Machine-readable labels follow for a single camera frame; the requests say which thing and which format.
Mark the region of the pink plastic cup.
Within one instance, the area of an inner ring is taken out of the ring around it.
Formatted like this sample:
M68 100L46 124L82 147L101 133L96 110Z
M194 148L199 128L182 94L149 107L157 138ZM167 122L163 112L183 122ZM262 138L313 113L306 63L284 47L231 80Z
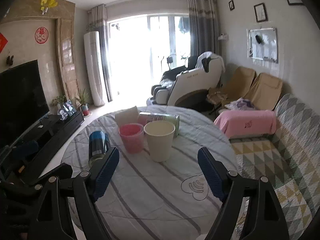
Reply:
M119 134L125 149L130 154L140 153L144 148L144 126L138 123L119 127Z

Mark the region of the large white paper cup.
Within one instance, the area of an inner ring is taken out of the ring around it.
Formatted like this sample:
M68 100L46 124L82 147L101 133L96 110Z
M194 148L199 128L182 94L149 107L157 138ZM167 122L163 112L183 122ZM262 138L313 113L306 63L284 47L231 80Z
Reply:
M144 126L150 157L157 163L170 158L175 126L166 121L153 121Z

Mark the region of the black CoolTowel can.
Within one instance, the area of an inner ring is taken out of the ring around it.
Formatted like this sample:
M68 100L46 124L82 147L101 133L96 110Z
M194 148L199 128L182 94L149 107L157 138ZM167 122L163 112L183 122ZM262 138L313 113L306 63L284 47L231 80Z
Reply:
M89 136L89 167L92 167L96 160L103 159L110 148L110 140L107 133L94 131Z

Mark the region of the black TV cabinet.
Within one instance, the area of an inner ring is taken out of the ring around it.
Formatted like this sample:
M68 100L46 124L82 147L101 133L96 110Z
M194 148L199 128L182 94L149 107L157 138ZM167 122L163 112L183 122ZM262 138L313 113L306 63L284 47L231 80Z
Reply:
M66 120L50 115L39 121L13 146L1 152L1 178L29 183L40 176L62 145L84 122L77 111Z

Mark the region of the striped white tablecloth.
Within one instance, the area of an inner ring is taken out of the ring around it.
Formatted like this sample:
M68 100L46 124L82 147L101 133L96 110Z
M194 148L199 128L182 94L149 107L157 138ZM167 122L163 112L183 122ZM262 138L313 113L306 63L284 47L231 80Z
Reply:
M170 158L156 163L148 146L129 154L120 138L115 114L88 124L65 150L62 161L74 175L89 169L89 135L106 132L119 150L119 164L96 206L113 239L196 239L210 230L221 202L214 197L197 162L198 150L208 148L228 170L238 168L234 150L212 120L191 109L141 107L141 111L180 117Z

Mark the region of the pink folded blanket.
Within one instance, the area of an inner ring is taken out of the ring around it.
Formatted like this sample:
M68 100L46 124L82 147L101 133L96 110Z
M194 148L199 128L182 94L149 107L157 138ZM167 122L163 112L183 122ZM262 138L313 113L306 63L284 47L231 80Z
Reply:
M274 134L277 118L274 111L223 111L214 121L228 139Z

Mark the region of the black television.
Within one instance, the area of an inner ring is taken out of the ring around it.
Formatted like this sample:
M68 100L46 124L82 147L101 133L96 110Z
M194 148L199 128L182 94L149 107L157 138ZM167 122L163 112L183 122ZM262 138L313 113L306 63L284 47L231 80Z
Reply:
M1 148L11 146L49 112L38 61L1 72Z

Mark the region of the purple floral pillow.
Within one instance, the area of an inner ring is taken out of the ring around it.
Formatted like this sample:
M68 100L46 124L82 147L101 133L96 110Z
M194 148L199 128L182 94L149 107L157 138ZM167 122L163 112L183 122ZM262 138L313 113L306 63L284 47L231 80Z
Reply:
M225 108L232 111L253 111L255 106L250 100L239 98L225 105Z

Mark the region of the tan folding chair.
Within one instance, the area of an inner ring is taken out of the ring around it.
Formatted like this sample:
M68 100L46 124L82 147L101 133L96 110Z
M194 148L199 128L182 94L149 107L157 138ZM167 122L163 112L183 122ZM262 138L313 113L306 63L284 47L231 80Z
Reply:
M213 109L209 115L216 114L216 111L221 107L243 98L249 91L256 75L256 71L251 68L238 67L225 85L210 88L206 100L213 105Z
M254 79L251 86L248 87L248 78L243 75L234 74L230 82L235 81L237 83L236 92L244 92L244 88L247 89L244 95L238 94L235 99L227 99L222 103L222 106L226 108L226 105L236 101L240 98L249 100L257 110L274 110L282 91L283 81L275 76L260 73L258 77Z

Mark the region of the white massage chair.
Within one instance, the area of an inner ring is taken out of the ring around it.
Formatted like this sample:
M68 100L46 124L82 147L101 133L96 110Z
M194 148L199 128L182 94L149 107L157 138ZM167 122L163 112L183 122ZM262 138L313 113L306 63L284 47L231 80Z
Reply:
M190 107L204 100L210 88L215 88L225 72L220 55L211 51L191 56L187 66L163 73L160 83L151 87L147 105Z

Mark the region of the grey curtain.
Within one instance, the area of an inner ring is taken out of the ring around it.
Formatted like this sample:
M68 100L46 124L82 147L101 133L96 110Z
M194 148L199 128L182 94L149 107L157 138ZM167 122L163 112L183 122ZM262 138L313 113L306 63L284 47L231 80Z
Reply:
M217 0L187 0L190 26L190 54L220 53Z
M108 102L113 100L110 85L110 68L108 65L108 28L106 5L101 4L92 8L87 30L99 33L101 64Z

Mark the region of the grey right curtain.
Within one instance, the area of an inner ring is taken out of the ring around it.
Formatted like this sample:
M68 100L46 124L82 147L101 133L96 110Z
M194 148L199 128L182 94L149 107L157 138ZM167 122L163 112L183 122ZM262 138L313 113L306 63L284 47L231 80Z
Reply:
M190 26L190 54L220 53L217 0L187 0Z

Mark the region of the small black framed picture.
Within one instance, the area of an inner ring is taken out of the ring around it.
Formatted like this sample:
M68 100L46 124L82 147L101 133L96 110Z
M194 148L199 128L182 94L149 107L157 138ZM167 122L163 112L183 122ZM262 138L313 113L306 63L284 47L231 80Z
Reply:
M228 5L229 5L230 11L235 9L235 5L234 5L234 1L233 0L229 1Z

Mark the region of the red round wall ornament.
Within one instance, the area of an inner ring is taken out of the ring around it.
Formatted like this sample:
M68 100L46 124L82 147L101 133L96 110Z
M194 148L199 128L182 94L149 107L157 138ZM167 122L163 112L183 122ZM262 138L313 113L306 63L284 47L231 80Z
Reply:
M35 31L34 37L35 37L35 41L38 44L46 43L49 37L48 29L46 27L37 28L37 30Z

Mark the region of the wall whiteboard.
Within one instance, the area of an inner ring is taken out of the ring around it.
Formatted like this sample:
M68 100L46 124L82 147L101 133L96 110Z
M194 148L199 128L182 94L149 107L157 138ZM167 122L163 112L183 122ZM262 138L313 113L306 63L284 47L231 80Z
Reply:
M247 56L253 60L278 63L276 28L250 29L247 31Z

